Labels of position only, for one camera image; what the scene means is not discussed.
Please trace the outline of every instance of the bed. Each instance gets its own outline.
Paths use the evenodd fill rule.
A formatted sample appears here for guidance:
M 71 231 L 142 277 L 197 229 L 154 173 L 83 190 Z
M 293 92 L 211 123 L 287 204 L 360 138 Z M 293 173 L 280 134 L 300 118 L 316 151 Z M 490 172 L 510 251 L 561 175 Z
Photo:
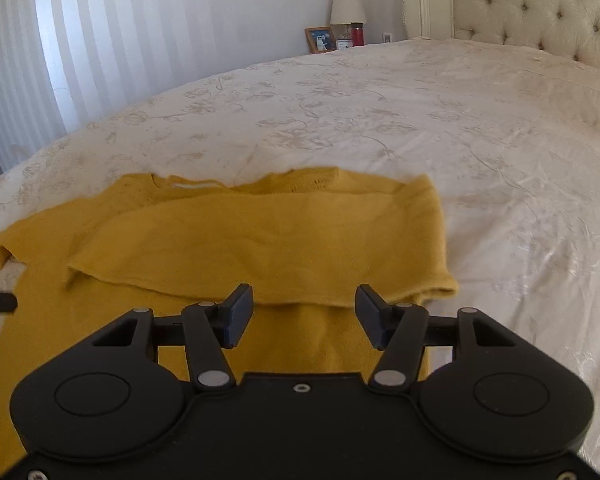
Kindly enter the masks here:
M 58 140 L 0 177 L 0 231 L 132 172 L 427 173 L 461 284 L 430 310 L 479 307 L 581 376 L 600 471 L 600 0 L 404 0 L 404 23 L 416 39 L 192 82 Z

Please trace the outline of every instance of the bedspread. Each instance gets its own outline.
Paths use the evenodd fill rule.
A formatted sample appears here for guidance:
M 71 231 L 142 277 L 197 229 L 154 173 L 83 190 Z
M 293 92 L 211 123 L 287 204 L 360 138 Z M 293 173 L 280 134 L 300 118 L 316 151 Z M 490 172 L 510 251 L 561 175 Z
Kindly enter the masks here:
M 418 39 L 222 74 L 90 124 L 0 177 L 0 230 L 125 173 L 235 185 L 308 166 L 431 177 L 461 289 L 430 310 L 476 306 L 579 374 L 596 397 L 583 455 L 600 470 L 592 67 L 529 48 Z

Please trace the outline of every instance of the small white picture frame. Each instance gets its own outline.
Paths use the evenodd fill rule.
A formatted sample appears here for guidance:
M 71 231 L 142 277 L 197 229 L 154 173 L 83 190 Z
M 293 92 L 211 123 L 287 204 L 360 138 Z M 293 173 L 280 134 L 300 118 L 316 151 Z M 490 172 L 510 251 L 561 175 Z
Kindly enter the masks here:
M 337 40 L 336 48 L 338 50 L 347 50 L 353 46 L 353 40 Z

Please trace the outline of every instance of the framed photo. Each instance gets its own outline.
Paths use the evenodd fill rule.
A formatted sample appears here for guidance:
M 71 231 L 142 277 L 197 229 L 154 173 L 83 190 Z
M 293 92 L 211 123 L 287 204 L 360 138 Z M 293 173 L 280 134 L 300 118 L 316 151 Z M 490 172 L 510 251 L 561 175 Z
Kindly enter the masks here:
M 336 50 L 336 37 L 331 27 L 306 28 L 304 33 L 312 54 Z
M 338 50 L 347 50 L 353 46 L 353 40 L 337 40 L 336 46 Z

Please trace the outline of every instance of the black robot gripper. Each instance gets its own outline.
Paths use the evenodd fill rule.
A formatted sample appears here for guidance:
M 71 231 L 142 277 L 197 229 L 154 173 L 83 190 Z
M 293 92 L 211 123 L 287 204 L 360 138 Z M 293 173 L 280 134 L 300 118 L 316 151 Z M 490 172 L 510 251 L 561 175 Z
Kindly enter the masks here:
M 368 285 L 355 305 L 383 351 L 368 383 L 250 372 L 237 384 L 222 348 L 247 328 L 249 285 L 179 316 L 134 309 L 16 387 L 29 454 L 1 480 L 600 480 L 576 455 L 594 408 L 576 375 L 474 308 L 430 316 Z M 161 346 L 184 346 L 190 381 L 158 364 Z M 427 346 L 453 360 L 419 381 Z

